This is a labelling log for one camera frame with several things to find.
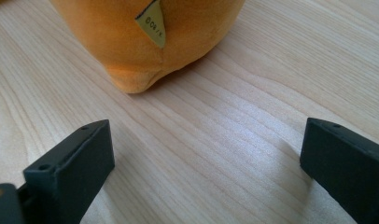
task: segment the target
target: tag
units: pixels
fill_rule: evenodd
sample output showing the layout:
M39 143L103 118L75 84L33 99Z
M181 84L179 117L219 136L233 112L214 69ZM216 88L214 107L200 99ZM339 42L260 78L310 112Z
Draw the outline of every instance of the tag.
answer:
M165 29L160 1L153 0L135 20L149 38L160 48L163 48L165 44Z

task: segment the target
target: wood grain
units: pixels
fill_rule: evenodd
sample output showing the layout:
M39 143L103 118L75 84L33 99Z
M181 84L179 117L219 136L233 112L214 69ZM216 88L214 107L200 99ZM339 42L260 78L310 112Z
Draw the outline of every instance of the wood grain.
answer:
M49 1L0 1L0 182L110 119L117 166L83 223L354 223L299 166L308 117L379 143L379 0L247 0L211 52L136 95Z

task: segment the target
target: orange plush toy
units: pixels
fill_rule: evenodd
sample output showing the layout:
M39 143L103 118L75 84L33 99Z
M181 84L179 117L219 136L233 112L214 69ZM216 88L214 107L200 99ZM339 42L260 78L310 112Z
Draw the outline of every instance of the orange plush toy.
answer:
M201 58L245 0L51 0L85 48L128 93Z

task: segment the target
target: plush toy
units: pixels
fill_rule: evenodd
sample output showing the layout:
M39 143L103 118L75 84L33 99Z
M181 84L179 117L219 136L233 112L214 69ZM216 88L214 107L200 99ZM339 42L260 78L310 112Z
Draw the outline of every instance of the plush toy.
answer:
M51 0L123 91L146 90L227 34L245 0Z

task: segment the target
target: black plastic piece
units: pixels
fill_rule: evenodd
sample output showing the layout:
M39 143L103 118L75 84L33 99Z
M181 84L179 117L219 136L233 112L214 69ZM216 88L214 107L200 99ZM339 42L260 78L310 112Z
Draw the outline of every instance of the black plastic piece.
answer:
M0 223L25 223L16 188L11 184L0 184Z
M27 167L18 190L0 185L0 223L79 223L114 166L108 120L88 124Z
M300 161L357 223L379 223L379 145L341 125L308 119Z

